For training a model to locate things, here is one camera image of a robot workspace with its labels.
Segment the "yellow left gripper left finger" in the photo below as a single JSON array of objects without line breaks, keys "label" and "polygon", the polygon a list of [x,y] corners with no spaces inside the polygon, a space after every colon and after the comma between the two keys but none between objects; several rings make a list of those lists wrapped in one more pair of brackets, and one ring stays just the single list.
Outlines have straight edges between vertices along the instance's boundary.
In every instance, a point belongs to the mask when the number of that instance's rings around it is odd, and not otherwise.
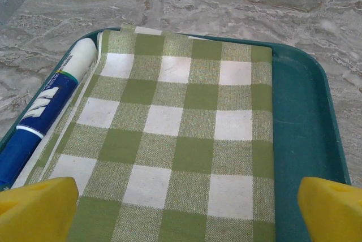
[{"label": "yellow left gripper left finger", "polygon": [[66,242],[78,196],[72,177],[0,192],[0,242]]}]

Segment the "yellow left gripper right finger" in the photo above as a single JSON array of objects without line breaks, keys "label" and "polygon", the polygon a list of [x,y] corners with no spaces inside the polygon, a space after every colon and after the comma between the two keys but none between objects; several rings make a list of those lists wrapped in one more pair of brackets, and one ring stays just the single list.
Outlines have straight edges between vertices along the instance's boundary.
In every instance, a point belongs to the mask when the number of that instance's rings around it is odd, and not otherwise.
[{"label": "yellow left gripper right finger", "polygon": [[304,177],[298,205],[312,242],[362,242],[362,188]]}]

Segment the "green checkered cloth pouch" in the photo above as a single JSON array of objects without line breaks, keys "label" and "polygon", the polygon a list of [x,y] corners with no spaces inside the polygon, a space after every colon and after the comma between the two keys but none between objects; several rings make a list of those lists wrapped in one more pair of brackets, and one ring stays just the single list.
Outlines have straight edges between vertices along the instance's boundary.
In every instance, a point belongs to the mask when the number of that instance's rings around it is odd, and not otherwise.
[{"label": "green checkered cloth pouch", "polygon": [[[120,29],[102,29],[81,38],[93,40],[97,48],[96,57],[44,138],[58,124],[81,84],[94,71],[100,53],[98,42],[100,33],[108,30],[119,31]],[[298,205],[298,190],[301,180],[304,177],[316,177],[337,183],[351,184],[329,85],[323,69],[310,55],[287,45],[204,36],[188,37],[271,48],[275,242],[312,242]],[[0,142],[0,152],[3,151],[15,133],[16,125],[66,60],[75,44],[71,46],[51,76],[45,81]],[[37,148],[18,177],[29,165]],[[15,186],[18,177],[10,188],[0,189],[0,192],[25,186]]]}]

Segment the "blue white marker pen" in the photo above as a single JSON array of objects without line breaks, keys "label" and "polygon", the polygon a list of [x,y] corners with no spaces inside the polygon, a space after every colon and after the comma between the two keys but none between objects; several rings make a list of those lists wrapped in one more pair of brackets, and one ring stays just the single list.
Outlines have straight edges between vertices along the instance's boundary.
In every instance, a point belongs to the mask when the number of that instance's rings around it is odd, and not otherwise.
[{"label": "blue white marker pen", "polygon": [[79,40],[16,125],[0,152],[0,189],[10,188],[88,71],[97,54],[90,38]]}]

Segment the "green white checkered cloth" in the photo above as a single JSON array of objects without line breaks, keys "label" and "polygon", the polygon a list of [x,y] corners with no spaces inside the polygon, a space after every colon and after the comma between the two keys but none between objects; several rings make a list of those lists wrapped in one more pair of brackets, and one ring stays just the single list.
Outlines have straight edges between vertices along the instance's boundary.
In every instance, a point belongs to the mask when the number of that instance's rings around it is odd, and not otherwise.
[{"label": "green white checkered cloth", "polygon": [[121,27],[15,186],[71,176],[68,242],[275,242],[272,50]]}]

